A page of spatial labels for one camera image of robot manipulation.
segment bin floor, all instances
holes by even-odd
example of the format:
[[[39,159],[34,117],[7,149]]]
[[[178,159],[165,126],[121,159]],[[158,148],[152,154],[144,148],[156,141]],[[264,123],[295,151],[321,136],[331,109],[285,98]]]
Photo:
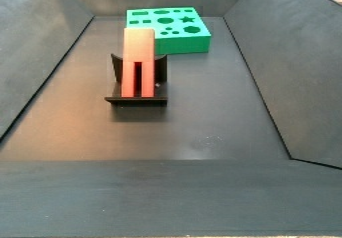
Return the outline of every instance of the bin floor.
[[[168,107],[114,107],[124,18],[98,18],[3,143],[0,160],[279,160],[288,154],[222,18],[209,53],[169,56]]]
[[[113,107],[98,18],[0,145],[0,237],[341,235],[341,170],[292,161],[222,18],[168,107]]]

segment black stand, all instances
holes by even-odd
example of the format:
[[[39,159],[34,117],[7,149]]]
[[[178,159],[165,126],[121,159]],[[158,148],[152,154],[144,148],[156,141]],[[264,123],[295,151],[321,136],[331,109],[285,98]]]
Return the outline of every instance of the black stand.
[[[142,69],[137,67],[137,95],[136,97],[122,97],[122,75],[124,75],[124,59],[112,54],[113,66],[116,72],[116,86],[112,97],[105,99],[114,105],[168,105],[168,55],[156,59],[156,96],[142,97],[141,82],[142,82]]]

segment green shape sorter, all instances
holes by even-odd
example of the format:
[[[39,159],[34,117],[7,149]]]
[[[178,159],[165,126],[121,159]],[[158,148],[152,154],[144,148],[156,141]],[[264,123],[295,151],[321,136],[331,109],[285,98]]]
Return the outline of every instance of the green shape sorter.
[[[128,10],[128,27],[156,29],[156,54],[209,52],[212,34],[193,7]]]

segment pink block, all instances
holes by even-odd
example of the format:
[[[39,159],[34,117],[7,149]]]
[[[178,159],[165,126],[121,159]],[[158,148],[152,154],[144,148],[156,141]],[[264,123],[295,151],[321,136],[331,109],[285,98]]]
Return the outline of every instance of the pink block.
[[[156,31],[153,28],[126,28],[124,46],[122,97],[137,94],[136,64],[142,63],[142,97],[156,95]]]

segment star-shaped hole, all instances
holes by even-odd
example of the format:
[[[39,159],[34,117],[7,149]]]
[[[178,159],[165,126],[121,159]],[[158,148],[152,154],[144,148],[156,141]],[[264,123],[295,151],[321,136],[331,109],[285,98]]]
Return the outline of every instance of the star-shaped hole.
[[[196,18],[190,18],[190,17],[184,17],[184,18],[181,18],[181,20],[184,21],[184,23],[194,22],[194,19],[196,19]]]

